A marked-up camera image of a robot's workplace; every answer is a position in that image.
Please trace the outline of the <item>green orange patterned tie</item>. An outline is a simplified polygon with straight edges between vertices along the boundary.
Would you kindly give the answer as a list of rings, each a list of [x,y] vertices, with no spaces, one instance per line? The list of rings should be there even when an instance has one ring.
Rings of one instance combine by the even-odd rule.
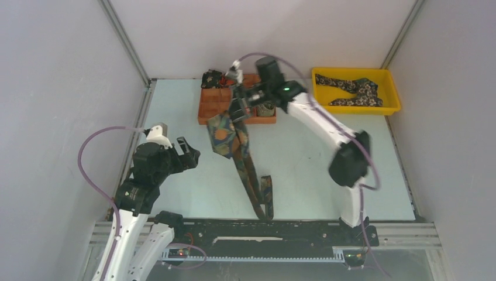
[[[227,111],[209,118],[206,127],[212,151],[232,159],[258,219],[274,218],[273,181],[258,177],[249,148],[249,134],[243,121],[233,121]]]

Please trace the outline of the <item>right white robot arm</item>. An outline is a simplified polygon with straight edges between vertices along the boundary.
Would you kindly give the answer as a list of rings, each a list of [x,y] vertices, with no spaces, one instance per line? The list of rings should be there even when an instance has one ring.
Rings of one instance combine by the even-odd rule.
[[[287,80],[279,67],[282,59],[262,54],[256,61],[260,81],[247,88],[241,59],[232,63],[225,77],[233,81],[233,98],[229,112],[234,121],[247,119],[251,110],[271,101],[275,107],[297,119],[320,137],[333,152],[328,167],[331,179],[342,187],[343,207],[340,220],[343,225],[340,237],[349,245],[362,238],[366,247],[371,247],[366,230],[364,190],[377,191],[381,187],[377,168],[371,158],[370,135],[366,131],[354,131],[332,114],[325,111],[308,89],[295,80]]]

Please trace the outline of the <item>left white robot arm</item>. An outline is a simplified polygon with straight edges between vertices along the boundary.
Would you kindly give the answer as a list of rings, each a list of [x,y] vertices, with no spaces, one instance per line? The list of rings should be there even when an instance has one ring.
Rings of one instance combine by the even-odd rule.
[[[116,192],[118,211],[93,280],[146,280],[166,246],[184,239],[182,215],[162,211],[155,217],[144,244],[136,248],[165,179],[198,165],[200,151],[184,137],[177,142],[181,155],[173,145],[166,146],[164,139],[148,140],[136,148],[132,176]]]

